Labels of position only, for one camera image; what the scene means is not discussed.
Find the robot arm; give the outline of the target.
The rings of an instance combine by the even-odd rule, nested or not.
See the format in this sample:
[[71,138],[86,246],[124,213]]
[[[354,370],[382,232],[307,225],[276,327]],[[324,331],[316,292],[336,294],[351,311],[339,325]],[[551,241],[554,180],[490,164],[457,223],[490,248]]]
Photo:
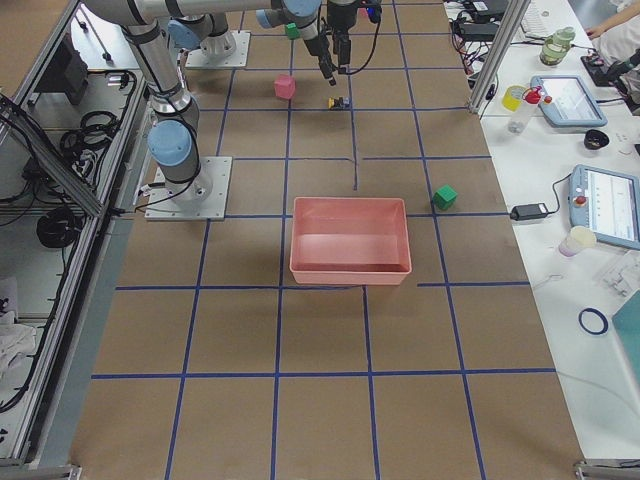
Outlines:
[[[292,26],[309,54],[317,59],[323,77],[335,83],[335,74],[345,74],[351,63],[349,31],[356,25],[362,1],[272,1],[258,8],[256,19],[265,29]],[[167,31],[178,49],[179,69],[194,58],[198,68],[216,69],[240,54],[237,43],[244,35],[232,32],[224,12],[185,15],[174,12]]]
[[318,59],[324,77],[335,81],[328,47],[317,27],[319,1],[87,1],[85,5],[121,28],[148,83],[158,120],[150,130],[148,147],[171,198],[202,197],[210,187],[196,141],[199,107],[164,44],[161,18],[169,20],[170,35],[187,50],[208,39],[228,40],[229,12],[254,11],[265,28],[292,23],[310,55]]

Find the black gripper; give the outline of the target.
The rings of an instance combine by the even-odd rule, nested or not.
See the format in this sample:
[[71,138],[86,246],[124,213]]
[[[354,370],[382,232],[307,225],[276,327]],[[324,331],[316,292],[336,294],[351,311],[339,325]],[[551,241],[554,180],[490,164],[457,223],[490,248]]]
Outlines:
[[[331,85],[336,85],[334,64],[330,56],[326,29],[323,26],[309,24],[299,29],[309,54],[318,57],[318,66],[323,78]],[[351,63],[351,40],[348,33],[332,34],[333,54],[338,61],[338,73],[346,75]]]
[[327,23],[333,33],[348,33],[356,25],[356,0],[328,0]]

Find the green foam cube near arm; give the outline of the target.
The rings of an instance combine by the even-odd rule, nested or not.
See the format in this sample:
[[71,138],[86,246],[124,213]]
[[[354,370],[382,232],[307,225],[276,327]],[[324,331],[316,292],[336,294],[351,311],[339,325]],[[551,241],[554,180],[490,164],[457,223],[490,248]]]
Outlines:
[[297,27],[297,25],[293,22],[291,23],[287,23],[284,25],[284,32],[286,37],[289,40],[296,40],[299,39],[301,37],[300,31]]

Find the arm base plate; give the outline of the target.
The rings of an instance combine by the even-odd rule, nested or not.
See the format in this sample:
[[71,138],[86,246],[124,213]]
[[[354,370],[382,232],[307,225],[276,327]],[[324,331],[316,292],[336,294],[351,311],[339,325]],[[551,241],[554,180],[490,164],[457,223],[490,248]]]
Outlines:
[[150,193],[145,209],[149,221],[221,221],[225,217],[232,171],[232,158],[203,156],[201,170],[185,192],[169,182]]
[[226,70],[245,68],[251,34],[247,30],[228,30],[204,39],[200,48],[192,50],[186,60],[191,70]]

